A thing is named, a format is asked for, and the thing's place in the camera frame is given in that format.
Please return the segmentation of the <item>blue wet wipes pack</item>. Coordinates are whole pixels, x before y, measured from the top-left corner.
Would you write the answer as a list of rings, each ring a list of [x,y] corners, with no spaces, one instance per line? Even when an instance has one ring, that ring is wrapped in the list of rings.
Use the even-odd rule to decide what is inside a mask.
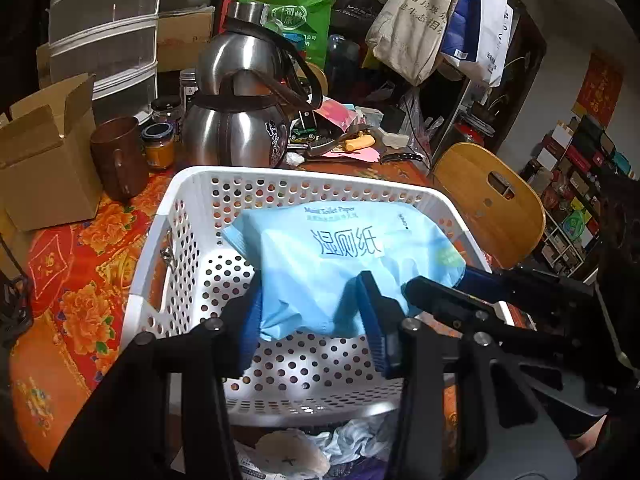
[[[355,280],[370,271],[382,295],[412,312],[402,294],[423,276],[446,287],[465,262],[436,223],[413,206],[325,202],[250,209],[222,231],[224,240],[262,274],[260,336],[296,332],[352,338],[364,328]]]

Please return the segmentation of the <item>wooden chair right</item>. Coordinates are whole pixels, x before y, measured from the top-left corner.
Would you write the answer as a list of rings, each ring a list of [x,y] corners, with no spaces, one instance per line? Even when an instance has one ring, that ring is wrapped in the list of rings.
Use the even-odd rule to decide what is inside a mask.
[[[523,262],[540,242],[546,215],[539,196],[486,148],[454,144],[436,162],[433,178],[503,269]]]

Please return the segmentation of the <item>white perforated plastic basket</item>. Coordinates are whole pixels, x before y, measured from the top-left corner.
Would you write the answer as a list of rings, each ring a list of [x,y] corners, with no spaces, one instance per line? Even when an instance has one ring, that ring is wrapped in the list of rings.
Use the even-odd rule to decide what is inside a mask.
[[[446,285],[488,261],[431,188],[339,174],[193,167],[173,177],[137,264],[122,344],[189,333],[264,272],[250,366],[224,383],[236,426],[342,422],[396,408],[375,370],[347,282],[370,270],[386,296],[420,272]]]

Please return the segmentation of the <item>cluttered bookshelf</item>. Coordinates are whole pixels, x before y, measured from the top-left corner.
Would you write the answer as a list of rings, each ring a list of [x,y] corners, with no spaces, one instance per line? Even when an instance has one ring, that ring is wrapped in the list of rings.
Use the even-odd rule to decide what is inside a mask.
[[[521,171],[544,206],[544,234],[534,258],[546,270],[584,280],[596,272],[602,248],[604,178],[634,170],[591,116],[559,122]]]

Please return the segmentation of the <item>orange floral tablecloth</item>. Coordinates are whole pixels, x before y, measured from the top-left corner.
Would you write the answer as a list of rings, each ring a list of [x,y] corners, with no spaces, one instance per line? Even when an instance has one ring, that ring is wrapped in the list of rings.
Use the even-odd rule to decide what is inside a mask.
[[[334,174],[156,174],[130,205],[34,235],[25,264],[34,322],[9,359],[18,433],[48,466],[92,390],[137,330],[179,335],[242,294],[252,267],[220,231],[245,209],[314,200],[405,202],[429,216],[470,266],[488,269],[460,214],[408,162]],[[235,426],[311,426],[390,410],[399,382],[373,368],[363,338],[297,333],[264,342],[224,386]]]

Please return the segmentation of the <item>orange sauce jar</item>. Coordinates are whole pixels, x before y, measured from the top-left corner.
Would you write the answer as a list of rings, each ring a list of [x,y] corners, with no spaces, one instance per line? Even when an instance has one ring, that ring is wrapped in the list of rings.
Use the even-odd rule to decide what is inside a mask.
[[[154,170],[165,170],[175,160],[175,131],[170,122],[158,122],[145,127],[141,133],[145,157]]]

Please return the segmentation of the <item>lower steel thermos kettle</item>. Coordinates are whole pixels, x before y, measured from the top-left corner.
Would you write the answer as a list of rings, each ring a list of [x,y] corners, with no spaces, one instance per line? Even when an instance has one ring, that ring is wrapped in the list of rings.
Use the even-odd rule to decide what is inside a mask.
[[[275,96],[194,94],[181,129],[183,167],[277,167],[288,146],[288,118]]]

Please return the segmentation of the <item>steel thermos kettle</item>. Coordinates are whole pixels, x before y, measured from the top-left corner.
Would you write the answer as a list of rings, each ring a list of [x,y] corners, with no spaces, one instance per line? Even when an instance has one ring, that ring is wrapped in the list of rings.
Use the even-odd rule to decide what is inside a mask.
[[[275,96],[194,94],[181,129],[183,167],[277,167],[288,146],[288,118]]]
[[[323,102],[320,81],[296,45],[281,34],[272,6],[232,0],[224,31],[200,54],[195,69],[202,96],[269,96],[299,110]]]

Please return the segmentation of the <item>brown ceramic mug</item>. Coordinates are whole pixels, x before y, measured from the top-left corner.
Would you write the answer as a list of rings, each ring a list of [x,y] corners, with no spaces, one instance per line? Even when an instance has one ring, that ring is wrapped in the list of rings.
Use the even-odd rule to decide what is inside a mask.
[[[116,117],[99,125],[90,138],[94,166],[111,200],[129,204],[149,182],[137,118]]]

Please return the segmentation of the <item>glass jar dark lid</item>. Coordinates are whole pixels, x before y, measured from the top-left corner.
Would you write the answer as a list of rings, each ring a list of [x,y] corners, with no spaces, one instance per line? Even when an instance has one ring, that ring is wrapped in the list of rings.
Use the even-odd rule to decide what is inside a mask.
[[[178,96],[159,96],[151,103],[154,124],[167,122],[174,127],[176,136],[180,136],[183,106]]]

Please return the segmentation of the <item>open cardboard box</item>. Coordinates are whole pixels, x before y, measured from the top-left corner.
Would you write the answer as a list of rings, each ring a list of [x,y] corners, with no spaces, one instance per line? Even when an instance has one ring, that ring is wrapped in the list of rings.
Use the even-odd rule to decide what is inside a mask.
[[[11,106],[1,128],[1,206],[33,231],[92,219],[102,183],[90,152],[94,78],[51,84]]]

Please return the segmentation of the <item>white blue paper bag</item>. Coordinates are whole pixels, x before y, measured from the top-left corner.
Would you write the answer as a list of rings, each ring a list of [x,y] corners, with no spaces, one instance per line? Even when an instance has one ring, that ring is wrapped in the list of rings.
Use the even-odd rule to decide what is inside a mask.
[[[485,88],[501,82],[511,38],[508,0],[458,0],[440,54],[470,81]]]

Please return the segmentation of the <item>beige canvas tote bag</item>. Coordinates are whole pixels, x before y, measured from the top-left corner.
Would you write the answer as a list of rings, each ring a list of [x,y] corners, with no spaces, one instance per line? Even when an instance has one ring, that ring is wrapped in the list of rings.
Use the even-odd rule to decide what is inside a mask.
[[[456,0],[387,0],[366,43],[413,87],[431,75]]]

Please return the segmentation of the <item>upper steel thermos kettle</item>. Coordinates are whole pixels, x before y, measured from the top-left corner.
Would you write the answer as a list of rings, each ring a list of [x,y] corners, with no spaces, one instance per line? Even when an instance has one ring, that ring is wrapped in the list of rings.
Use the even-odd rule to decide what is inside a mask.
[[[272,6],[232,0],[224,31],[200,54],[195,69],[202,96],[269,96],[299,110],[323,102],[320,81],[296,45],[281,34]]]

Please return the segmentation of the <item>green shopping bag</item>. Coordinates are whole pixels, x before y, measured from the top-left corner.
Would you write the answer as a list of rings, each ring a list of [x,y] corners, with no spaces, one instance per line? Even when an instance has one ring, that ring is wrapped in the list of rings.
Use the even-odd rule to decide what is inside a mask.
[[[268,6],[265,26],[283,37],[303,38],[308,63],[324,67],[334,0],[240,0]]]

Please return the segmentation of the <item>white plastic drawer tower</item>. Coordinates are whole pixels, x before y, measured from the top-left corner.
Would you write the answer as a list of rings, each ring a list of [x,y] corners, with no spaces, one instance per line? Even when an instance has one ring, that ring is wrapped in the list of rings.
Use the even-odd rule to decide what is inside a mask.
[[[54,84],[92,77],[97,124],[151,117],[159,10],[160,0],[50,0],[49,76]]]

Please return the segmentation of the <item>orange handled tool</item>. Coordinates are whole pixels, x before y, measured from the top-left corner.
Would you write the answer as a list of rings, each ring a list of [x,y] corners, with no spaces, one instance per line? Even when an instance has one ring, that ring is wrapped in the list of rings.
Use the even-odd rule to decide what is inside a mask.
[[[344,151],[347,153],[352,153],[360,150],[365,150],[366,148],[372,148],[375,146],[375,137],[370,134],[360,134],[360,136],[355,136],[352,139],[348,139],[344,142]]]

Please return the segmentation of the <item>red wall banner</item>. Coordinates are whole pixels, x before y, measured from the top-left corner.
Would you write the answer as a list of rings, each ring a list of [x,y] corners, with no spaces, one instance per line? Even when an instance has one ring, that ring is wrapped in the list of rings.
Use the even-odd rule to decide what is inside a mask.
[[[624,70],[620,64],[600,51],[592,52],[572,112],[578,117],[588,115],[603,129],[608,128],[623,81]]]

